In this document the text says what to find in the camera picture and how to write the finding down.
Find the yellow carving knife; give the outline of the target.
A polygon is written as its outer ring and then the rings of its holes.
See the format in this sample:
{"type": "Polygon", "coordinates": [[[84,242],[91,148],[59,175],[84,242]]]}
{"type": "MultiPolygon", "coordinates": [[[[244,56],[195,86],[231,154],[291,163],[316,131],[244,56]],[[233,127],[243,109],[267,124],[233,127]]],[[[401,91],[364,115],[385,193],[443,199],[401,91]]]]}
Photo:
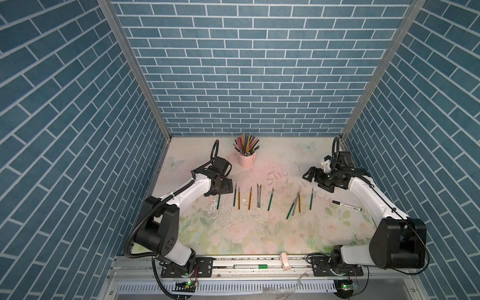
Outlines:
{"type": "Polygon", "coordinates": [[[300,191],[297,194],[297,206],[298,206],[298,212],[301,213],[301,193],[300,193],[300,191]]]}

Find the silver carving knife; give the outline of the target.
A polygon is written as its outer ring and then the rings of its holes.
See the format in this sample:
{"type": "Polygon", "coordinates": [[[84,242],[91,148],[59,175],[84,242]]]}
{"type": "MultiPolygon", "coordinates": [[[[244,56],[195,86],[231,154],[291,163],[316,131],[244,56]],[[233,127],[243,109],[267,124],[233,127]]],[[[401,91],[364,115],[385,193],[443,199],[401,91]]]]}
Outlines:
{"type": "Polygon", "coordinates": [[[300,194],[297,194],[296,199],[295,199],[294,204],[293,204],[293,209],[292,209],[291,216],[295,215],[299,200],[300,200],[300,194]]]}

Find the green knife row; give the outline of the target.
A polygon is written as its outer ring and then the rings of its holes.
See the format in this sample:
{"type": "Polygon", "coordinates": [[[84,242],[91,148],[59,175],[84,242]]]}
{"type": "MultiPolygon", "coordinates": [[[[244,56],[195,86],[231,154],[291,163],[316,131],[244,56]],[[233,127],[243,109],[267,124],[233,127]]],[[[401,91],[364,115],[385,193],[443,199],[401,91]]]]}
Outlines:
{"type": "Polygon", "coordinates": [[[272,205],[272,202],[273,202],[274,193],[275,193],[275,189],[272,188],[271,194],[270,194],[270,197],[269,197],[269,202],[268,202],[267,211],[270,211],[270,210],[271,210],[271,205],[272,205]]]}

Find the dark green carving knife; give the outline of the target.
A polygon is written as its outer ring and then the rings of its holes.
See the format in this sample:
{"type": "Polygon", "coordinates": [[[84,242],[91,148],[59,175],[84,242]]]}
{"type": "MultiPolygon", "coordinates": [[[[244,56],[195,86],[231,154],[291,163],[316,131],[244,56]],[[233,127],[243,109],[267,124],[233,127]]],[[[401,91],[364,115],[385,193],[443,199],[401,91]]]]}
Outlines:
{"type": "Polygon", "coordinates": [[[286,220],[290,218],[290,216],[292,215],[292,212],[295,212],[295,206],[296,206],[296,202],[293,202],[286,216],[286,220]]]}

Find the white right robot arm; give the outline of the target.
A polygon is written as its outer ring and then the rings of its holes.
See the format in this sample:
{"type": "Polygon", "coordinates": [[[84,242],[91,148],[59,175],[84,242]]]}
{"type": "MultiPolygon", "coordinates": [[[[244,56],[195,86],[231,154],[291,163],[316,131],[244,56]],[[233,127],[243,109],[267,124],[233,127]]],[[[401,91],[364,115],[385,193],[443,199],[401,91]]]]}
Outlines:
{"type": "Polygon", "coordinates": [[[340,188],[352,192],[372,217],[376,231],[368,244],[337,245],[330,265],[376,266],[404,272],[422,270],[429,262],[427,228],[423,221],[408,216],[380,190],[371,175],[356,167],[347,151],[326,156],[323,168],[310,167],[302,178],[333,193],[340,188]]]}

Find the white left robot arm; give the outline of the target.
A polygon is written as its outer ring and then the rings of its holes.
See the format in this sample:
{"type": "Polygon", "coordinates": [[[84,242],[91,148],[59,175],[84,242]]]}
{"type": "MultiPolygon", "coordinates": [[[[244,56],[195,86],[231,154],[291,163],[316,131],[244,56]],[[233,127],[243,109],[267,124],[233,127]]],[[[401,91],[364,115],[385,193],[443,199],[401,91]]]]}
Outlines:
{"type": "Polygon", "coordinates": [[[195,264],[195,252],[178,241],[180,215],[200,196],[231,194],[233,182],[228,178],[231,169],[229,161],[213,157],[192,170],[190,180],[183,186],[160,198],[145,199],[123,254],[129,258],[151,256],[170,261],[190,273],[195,264]]]}

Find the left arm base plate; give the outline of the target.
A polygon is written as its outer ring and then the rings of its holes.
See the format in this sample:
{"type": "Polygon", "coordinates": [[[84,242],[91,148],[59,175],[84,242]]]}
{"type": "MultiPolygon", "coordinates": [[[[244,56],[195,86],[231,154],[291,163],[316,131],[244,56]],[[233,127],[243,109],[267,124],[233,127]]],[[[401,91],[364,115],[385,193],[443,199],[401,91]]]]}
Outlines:
{"type": "Polygon", "coordinates": [[[210,278],[213,271],[213,257],[195,257],[185,266],[170,262],[162,267],[162,278],[210,278]]]}

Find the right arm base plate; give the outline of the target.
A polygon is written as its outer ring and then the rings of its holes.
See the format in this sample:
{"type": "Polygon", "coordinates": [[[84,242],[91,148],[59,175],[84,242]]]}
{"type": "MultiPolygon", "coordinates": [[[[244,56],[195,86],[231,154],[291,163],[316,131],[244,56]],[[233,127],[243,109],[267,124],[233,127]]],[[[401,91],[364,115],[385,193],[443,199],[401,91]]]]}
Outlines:
{"type": "Polygon", "coordinates": [[[360,265],[333,263],[330,256],[314,254],[305,258],[315,277],[360,277],[364,271],[360,265]]]}

